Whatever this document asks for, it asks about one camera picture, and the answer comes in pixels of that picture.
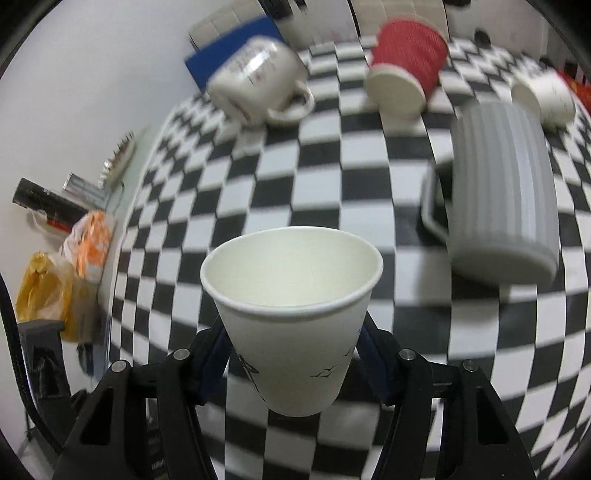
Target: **cable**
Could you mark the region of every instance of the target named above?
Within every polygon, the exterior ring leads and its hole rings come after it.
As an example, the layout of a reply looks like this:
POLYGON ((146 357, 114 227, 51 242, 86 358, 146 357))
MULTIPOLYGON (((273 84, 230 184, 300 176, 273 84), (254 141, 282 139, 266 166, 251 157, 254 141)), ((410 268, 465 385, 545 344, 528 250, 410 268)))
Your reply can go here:
POLYGON ((0 316, 4 324, 4 331, 6 332, 6 339, 8 342, 8 350, 10 352, 10 359, 12 362, 12 369, 14 370, 14 378, 17 381, 18 392, 21 396, 23 405, 31 420, 47 440, 51 448, 59 455, 62 453, 64 447, 60 441, 53 435, 47 423, 41 418, 37 406, 31 396, 29 389, 29 382, 27 380, 27 373, 25 370, 25 361, 22 355, 21 339, 18 334, 17 318, 14 315, 12 308, 12 301, 10 294, 4 282, 4 278, 0 273, 0 316))

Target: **screw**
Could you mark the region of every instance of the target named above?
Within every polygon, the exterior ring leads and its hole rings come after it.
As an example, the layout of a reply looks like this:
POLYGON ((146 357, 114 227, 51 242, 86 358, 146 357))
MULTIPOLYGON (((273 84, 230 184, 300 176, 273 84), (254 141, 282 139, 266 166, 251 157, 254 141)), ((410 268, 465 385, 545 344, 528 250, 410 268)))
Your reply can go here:
POLYGON ((414 360, 417 357, 417 354, 414 352, 414 350, 411 350, 410 348, 403 348, 398 354, 402 360, 408 361, 414 360))
POLYGON ((478 365, 476 365, 474 363, 474 360, 464 360, 462 362, 462 367, 464 368, 464 370, 466 370, 467 372, 475 372, 476 370, 478 370, 478 365))
POLYGON ((127 362, 125 360, 117 360, 113 365, 111 365, 111 370, 115 373, 122 372, 127 368, 127 362))
POLYGON ((173 357, 176 360, 185 360, 189 355, 191 355, 191 352, 189 352, 186 348, 179 348, 173 353, 173 357))

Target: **gray mug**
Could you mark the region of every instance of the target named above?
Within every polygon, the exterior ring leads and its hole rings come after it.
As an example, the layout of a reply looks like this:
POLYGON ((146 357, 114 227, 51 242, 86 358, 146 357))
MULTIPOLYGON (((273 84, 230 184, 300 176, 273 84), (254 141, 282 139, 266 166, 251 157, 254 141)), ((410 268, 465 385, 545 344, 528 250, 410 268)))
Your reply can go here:
POLYGON ((549 284, 558 269, 556 191, 534 115, 472 103, 452 127, 449 232, 433 218, 437 176, 423 184, 421 219, 447 246, 452 269, 489 284, 549 284))

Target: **checkered tablecloth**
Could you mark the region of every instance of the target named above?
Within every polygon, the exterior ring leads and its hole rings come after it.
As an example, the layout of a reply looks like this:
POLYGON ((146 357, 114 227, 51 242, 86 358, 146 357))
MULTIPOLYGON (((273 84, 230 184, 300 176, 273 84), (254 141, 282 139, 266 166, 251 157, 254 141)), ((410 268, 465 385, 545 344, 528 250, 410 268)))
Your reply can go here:
MULTIPOLYGON (((363 90, 371 40, 316 46, 315 112, 292 128, 240 129, 207 96, 178 105, 141 181, 118 259, 109 360, 154 362, 187 347, 216 317, 199 269, 243 233, 288 225, 340 228, 384 258, 369 311, 402 347, 431 361, 473 358, 517 425, 539 478, 556 474, 591 416, 591 129, 586 114, 547 134, 560 211, 560 268, 549 288, 490 288, 453 274, 445 247, 419 218, 421 179, 450 157, 461 106, 510 101, 527 57, 452 40, 440 87, 421 118, 380 114, 363 90)), ((442 179, 445 199, 451 183, 442 179)), ((439 213, 446 219, 441 203, 439 213)), ((354 358, 337 401, 289 419, 269 411, 233 356, 198 415, 220 479, 368 479, 392 414, 354 358)), ((433 403, 424 467, 434 477, 442 407, 433 403)))

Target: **white wall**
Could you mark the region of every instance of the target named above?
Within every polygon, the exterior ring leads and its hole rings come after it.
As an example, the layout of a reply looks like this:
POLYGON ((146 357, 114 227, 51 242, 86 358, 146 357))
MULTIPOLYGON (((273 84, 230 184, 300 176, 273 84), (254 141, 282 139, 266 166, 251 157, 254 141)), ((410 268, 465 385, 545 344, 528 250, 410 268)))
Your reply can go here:
POLYGON ((526 0, 472 0, 467 8, 446 11, 452 36, 473 38, 483 28, 496 45, 534 58, 546 52, 550 26, 526 0))
MULTIPOLYGON (((126 131, 197 90, 187 32, 228 3, 63 0, 25 41, 0 79, 0 271, 13 299, 30 255, 47 248, 11 203, 20 178, 55 190, 70 171, 96 179, 126 131)), ((0 428, 17 447, 24 414, 1 327, 0 364, 0 428)))

